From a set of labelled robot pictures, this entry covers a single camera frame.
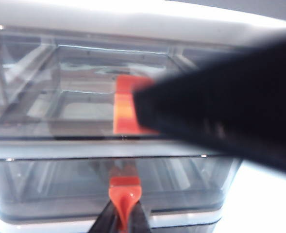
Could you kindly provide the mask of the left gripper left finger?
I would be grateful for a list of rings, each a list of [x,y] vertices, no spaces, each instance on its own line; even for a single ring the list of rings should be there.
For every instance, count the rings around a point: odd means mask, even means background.
[[[114,204],[109,201],[91,227],[91,233],[118,233],[119,217]]]

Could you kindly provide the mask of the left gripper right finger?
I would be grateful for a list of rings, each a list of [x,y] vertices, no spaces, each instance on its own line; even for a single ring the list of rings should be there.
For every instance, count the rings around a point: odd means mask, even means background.
[[[140,201],[138,201],[129,217],[129,232],[130,233],[151,233],[151,229],[145,215],[143,206]]]

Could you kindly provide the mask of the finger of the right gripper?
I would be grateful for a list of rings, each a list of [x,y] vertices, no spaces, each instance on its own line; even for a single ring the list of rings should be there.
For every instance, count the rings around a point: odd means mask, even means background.
[[[134,92],[141,126],[286,172],[286,40]]]

